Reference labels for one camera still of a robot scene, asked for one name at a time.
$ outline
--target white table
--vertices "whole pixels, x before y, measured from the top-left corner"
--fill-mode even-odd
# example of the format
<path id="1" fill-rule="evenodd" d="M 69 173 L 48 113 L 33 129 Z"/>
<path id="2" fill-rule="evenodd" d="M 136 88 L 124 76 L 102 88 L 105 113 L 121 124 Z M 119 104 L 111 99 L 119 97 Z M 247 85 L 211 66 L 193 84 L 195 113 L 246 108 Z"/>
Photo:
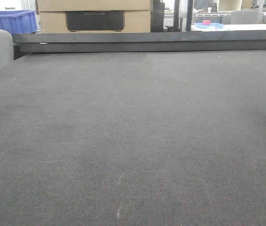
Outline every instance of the white table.
<path id="1" fill-rule="evenodd" d="M 193 31 L 207 31 L 207 29 L 198 28 L 192 25 Z M 266 24 L 226 24 L 223 29 L 218 31 L 254 31 L 254 30 L 266 30 Z"/>

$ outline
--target cardboard box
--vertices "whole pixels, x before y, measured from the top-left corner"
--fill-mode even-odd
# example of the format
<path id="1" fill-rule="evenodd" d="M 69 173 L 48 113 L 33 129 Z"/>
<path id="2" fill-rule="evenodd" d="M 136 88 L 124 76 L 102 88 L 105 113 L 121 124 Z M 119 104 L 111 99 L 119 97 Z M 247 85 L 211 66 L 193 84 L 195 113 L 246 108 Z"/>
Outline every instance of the cardboard box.
<path id="1" fill-rule="evenodd" d="M 42 33 L 73 33 L 68 30 L 66 12 L 40 12 Z M 121 31 L 75 31 L 75 33 L 143 33 L 151 30 L 151 12 L 124 11 L 124 28 Z"/>
<path id="2" fill-rule="evenodd" d="M 151 0 L 38 0 L 39 12 L 151 10 Z"/>
<path id="3" fill-rule="evenodd" d="M 242 0 L 219 0 L 220 11 L 236 11 L 242 8 Z"/>
<path id="4" fill-rule="evenodd" d="M 251 8 L 252 0 L 243 0 L 242 7 L 243 8 Z"/>

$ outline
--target pink object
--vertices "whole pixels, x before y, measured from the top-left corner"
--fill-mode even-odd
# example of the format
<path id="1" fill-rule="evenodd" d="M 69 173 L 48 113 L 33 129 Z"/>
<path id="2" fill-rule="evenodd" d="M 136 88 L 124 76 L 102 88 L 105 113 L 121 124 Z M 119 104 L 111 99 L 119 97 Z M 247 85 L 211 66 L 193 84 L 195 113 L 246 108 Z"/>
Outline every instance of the pink object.
<path id="1" fill-rule="evenodd" d="M 210 20 L 203 20 L 202 25 L 210 25 L 211 21 Z"/>

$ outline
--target black pole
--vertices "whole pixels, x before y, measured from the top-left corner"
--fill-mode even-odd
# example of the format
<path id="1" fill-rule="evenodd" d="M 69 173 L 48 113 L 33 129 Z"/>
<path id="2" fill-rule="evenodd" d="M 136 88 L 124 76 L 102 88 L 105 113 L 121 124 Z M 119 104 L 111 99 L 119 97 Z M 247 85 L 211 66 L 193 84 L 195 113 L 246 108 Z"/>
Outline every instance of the black pole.
<path id="1" fill-rule="evenodd" d="M 191 24 L 193 21 L 194 0 L 188 0 L 188 13 L 186 18 L 186 30 L 191 30 Z"/>
<path id="2" fill-rule="evenodd" d="M 180 0 L 175 0 L 174 6 L 174 24 L 173 24 L 173 31 L 179 31 L 179 8 L 180 8 Z"/>

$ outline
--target white wall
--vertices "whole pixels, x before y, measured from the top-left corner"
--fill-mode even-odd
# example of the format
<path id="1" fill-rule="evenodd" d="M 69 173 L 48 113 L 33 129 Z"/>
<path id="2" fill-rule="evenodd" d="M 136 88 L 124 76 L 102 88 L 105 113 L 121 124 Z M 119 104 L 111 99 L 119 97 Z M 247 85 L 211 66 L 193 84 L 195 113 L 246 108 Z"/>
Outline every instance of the white wall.
<path id="1" fill-rule="evenodd" d="M 20 0 L 0 0 L 0 9 L 5 10 L 5 7 L 14 7 L 16 10 L 21 10 Z"/>

